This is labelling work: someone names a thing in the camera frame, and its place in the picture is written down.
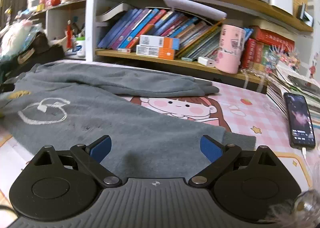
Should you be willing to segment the grey sweatpants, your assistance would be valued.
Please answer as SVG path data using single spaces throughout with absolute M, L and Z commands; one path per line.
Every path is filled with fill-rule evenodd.
M 167 116 L 127 96 L 202 97 L 219 90 L 189 76 L 81 63 L 47 63 L 10 80 L 1 95 L 1 125 L 29 152 L 89 144 L 103 135 L 112 149 L 102 164 L 121 179 L 191 178 L 209 165 L 200 151 L 208 135 L 221 144 L 255 148 L 255 137 Z

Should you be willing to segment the black smartphone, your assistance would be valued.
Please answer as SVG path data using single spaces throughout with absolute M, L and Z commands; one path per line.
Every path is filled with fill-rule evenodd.
M 306 99 L 303 95 L 284 93 L 290 146 L 314 149 L 316 139 Z

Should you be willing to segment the stack of magazines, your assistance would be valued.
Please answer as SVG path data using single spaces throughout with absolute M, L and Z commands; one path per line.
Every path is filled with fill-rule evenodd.
M 312 124 L 319 129 L 319 83 L 295 72 L 283 62 L 268 76 L 267 96 L 286 115 L 284 94 L 293 93 L 305 97 Z

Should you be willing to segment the white green-lid jar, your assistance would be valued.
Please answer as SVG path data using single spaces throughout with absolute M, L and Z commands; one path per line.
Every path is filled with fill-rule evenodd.
M 76 54 L 79 57 L 85 57 L 86 56 L 86 47 L 85 47 L 85 37 L 77 37 L 75 40 L 75 48 L 76 48 Z

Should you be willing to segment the row of colourful books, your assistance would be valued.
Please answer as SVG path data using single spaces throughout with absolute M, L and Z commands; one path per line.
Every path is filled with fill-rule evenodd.
M 129 8 L 111 19 L 111 27 L 98 42 L 98 49 L 135 52 L 141 35 L 182 38 L 196 26 L 210 28 L 220 21 L 193 12 L 168 8 Z

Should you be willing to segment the pink cartoon tumbler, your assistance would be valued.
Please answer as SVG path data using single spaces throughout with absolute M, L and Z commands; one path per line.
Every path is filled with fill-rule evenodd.
M 221 27 L 215 67 L 224 73 L 236 74 L 239 69 L 244 43 L 245 30 L 243 28 L 224 24 Z

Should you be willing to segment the lower orange white box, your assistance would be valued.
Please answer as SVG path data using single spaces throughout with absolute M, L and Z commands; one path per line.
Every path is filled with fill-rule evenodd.
M 175 50 L 169 48 L 149 47 L 137 45 L 136 54 L 140 56 L 150 56 L 165 60 L 173 60 L 175 58 Z

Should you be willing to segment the orange white box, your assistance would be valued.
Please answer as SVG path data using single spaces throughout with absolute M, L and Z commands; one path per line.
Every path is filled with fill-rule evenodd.
M 148 47 L 168 48 L 178 50 L 180 47 L 180 40 L 178 38 L 141 35 L 139 37 L 139 44 Z
M 140 56 L 150 56 L 165 60 L 173 60 L 175 58 L 175 50 L 169 48 L 149 47 L 137 45 L 136 54 Z

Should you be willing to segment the upper orange white box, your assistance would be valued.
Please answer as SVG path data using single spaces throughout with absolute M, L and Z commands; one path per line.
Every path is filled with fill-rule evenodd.
M 168 48 L 178 50 L 180 47 L 180 40 L 178 38 L 141 35 L 139 37 L 139 44 L 148 47 Z

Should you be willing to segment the red book box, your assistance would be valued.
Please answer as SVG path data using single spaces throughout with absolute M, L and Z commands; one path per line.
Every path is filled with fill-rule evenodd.
M 253 33 L 252 38 L 268 45 L 274 45 L 276 47 L 284 47 L 285 51 L 290 51 L 295 48 L 295 42 L 289 38 L 281 36 L 278 33 L 260 29 L 259 26 L 251 26 Z

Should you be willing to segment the wooden bookshelf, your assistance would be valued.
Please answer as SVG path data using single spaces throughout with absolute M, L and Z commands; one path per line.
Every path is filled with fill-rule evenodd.
M 242 53 L 221 53 L 220 37 L 233 32 L 227 46 L 243 48 L 244 26 L 256 19 L 270 22 L 292 34 L 311 34 L 313 28 L 292 14 L 262 0 L 76 0 L 47 11 L 35 19 L 44 23 L 49 40 L 66 38 L 74 16 L 82 15 L 85 30 L 85 60 L 117 63 L 198 76 L 239 86 L 244 80 L 266 84 L 263 76 L 251 76 L 240 67 Z M 201 56 L 226 67 L 208 67 Z

